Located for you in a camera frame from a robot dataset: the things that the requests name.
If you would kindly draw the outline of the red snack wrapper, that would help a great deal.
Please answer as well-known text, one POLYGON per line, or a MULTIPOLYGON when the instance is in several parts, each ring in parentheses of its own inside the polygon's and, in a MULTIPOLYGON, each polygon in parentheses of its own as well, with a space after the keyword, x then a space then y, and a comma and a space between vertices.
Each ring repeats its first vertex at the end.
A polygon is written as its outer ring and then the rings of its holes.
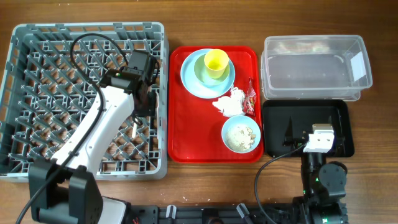
POLYGON ((254 91, 252 80, 249 79, 248 89, 243 101, 243 112, 249 116, 255 115, 256 92, 254 91))

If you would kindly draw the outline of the rice and food scraps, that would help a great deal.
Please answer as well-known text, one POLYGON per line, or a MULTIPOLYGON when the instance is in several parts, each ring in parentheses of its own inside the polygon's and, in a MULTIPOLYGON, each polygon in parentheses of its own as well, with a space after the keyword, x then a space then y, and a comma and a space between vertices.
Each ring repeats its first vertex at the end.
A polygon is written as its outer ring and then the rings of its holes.
POLYGON ((243 124, 231 127, 226 133, 226 143, 235 152, 245 152, 250 150, 254 144, 256 135, 253 130, 243 124))

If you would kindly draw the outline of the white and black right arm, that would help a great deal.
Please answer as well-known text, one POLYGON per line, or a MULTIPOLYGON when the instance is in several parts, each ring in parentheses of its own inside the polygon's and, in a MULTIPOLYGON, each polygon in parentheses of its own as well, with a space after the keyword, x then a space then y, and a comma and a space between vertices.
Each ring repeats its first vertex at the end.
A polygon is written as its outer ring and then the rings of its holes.
POLYGON ((315 123, 303 139, 293 138, 293 121, 285 132, 286 145, 302 147, 301 178, 303 196, 295 197, 289 210, 290 223, 348 223, 348 209, 341 199, 346 196, 348 168, 338 161, 326 161, 326 155, 345 137, 340 124, 315 123))

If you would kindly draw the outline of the light blue plate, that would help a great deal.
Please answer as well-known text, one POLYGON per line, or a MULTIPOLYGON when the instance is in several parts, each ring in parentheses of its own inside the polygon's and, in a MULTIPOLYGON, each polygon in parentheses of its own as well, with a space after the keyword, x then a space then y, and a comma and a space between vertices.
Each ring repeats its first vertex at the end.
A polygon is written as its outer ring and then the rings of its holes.
POLYGON ((228 79, 212 88, 206 87, 200 83, 198 78, 195 76, 194 64, 199 56, 206 54, 210 49, 200 49, 191 53, 182 63, 180 70, 180 77, 184 87, 194 96, 204 99, 212 99, 220 97, 227 93, 234 85, 235 80, 235 68, 232 61, 229 61, 229 76, 228 79))

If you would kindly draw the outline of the mint green bowl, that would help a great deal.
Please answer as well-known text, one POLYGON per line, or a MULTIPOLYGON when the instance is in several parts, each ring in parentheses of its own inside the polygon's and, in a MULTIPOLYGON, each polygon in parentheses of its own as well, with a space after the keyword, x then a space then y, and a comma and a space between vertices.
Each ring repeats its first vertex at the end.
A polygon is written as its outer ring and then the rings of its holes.
POLYGON ((218 86, 224 83, 229 76, 229 65, 227 65, 226 69, 224 70, 222 76, 219 78, 211 78, 207 72, 207 67, 205 65, 205 54, 199 56, 194 64, 194 72, 195 76, 198 78, 200 83, 206 87, 212 88, 214 86, 218 86))

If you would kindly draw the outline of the light blue rice bowl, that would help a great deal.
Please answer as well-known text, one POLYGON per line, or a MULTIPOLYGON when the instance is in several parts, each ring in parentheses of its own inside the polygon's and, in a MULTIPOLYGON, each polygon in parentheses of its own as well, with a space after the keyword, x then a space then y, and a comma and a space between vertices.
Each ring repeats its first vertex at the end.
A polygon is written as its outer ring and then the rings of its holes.
POLYGON ((252 118, 236 115, 224 123, 221 138, 230 151, 247 154, 258 147, 261 130, 252 118))

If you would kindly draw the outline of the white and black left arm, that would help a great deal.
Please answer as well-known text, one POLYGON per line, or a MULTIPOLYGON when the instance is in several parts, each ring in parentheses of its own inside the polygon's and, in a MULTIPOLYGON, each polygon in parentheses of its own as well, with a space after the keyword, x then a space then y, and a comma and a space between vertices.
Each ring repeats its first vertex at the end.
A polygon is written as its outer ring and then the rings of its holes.
POLYGON ((25 206, 40 223, 131 223, 131 204, 103 197, 95 177, 122 123, 131 115, 153 116, 160 65, 150 53, 134 50, 119 70, 95 85, 97 96, 70 139, 49 160, 29 169, 30 200, 25 206))

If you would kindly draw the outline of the white tissue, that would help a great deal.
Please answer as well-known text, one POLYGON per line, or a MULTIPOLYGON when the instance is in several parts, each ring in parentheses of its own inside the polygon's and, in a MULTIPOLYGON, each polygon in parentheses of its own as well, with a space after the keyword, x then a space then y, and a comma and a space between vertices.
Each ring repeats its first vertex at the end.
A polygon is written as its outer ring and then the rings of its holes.
POLYGON ((234 87, 231 89, 230 96, 222 96, 217 101, 212 102, 212 105, 225 117, 244 115, 243 101, 245 97, 246 95, 242 90, 234 87))

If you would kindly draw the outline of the yellow plastic cup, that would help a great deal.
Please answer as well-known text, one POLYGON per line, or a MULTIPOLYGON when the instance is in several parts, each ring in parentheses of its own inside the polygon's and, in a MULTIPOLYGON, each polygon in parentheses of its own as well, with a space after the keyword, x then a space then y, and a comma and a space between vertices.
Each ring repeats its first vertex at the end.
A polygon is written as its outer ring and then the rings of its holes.
POLYGON ((229 64, 228 54, 221 49, 211 49, 205 54, 204 63, 208 76, 213 79, 221 77, 229 64))

